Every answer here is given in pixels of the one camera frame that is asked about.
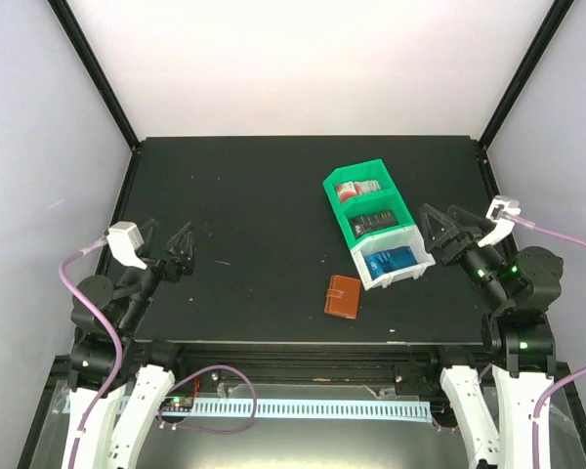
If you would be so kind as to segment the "white bin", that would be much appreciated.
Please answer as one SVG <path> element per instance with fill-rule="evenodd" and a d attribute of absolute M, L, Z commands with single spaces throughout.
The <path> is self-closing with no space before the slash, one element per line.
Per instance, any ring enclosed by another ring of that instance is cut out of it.
<path fill-rule="evenodd" d="M 366 235 L 351 249 L 362 287 L 387 288 L 404 279 L 417 279 L 436 264 L 425 250 L 415 225 Z"/>

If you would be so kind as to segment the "blue credit card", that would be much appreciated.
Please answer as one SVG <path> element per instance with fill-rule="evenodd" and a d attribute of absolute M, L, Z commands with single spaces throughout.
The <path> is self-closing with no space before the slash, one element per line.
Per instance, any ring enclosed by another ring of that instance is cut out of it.
<path fill-rule="evenodd" d="M 378 251 L 365 255 L 363 259 L 372 279 L 417 264 L 417 260 L 409 246 Z"/>

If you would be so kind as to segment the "brown leather card holder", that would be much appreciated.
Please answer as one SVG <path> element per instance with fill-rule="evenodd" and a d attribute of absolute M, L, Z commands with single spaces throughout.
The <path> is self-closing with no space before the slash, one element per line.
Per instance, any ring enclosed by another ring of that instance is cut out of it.
<path fill-rule="evenodd" d="M 324 312 L 333 317 L 355 320 L 358 315 L 361 281 L 353 277 L 334 275 L 326 290 Z"/>

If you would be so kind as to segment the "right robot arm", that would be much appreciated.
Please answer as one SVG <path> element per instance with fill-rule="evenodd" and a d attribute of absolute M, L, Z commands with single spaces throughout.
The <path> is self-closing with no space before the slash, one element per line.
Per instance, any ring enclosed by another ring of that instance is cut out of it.
<path fill-rule="evenodd" d="M 550 401 L 556 345 L 546 316 L 562 294 L 564 261 L 529 246 L 505 259 L 496 246 L 513 230 L 517 201 L 496 196 L 485 216 L 456 205 L 419 209 L 425 249 L 444 265 L 461 267 L 488 311 L 481 340 L 496 387 L 498 411 L 483 397 L 483 375 L 468 360 L 438 360 L 424 370 L 427 387 L 453 408 L 472 468 L 548 468 Z"/>

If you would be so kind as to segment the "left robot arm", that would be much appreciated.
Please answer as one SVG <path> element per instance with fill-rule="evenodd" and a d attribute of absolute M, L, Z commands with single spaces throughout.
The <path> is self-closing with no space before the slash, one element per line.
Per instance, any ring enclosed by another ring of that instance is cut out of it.
<path fill-rule="evenodd" d="M 142 226 L 117 222 L 60 264 L 75 326 L 64 468 L 135 467 L 163 398 L 188 383 L 190 367 L 175 357 L 173 346 L 141 347 L 135 339 L 159 284 L 194 270 L 193 225 L 186 223 L 167 241 L 161 258 L 150 254 L 156 229 L 155 220 Z M 103 247 L 123 266 L 120 280 L 93 275 L 73 283 L 68 266 Z"/>

